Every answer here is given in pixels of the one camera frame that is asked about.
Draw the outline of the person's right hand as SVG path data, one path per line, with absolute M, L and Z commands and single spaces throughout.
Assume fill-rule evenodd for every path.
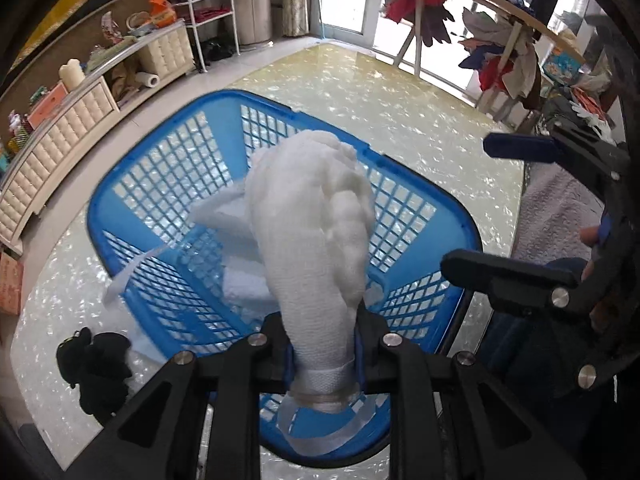
M 582 244 L 588 246 L 592 250 L 595 250 L 599 246 L 599 229 L 600 226 L 588 226 L 588 228 L 582 228 L 579 232 L 579 238 Z M 585 281 L 592 273 L 594 268 L 594 260 L 590 259 L 582 270 L 582 280 Z

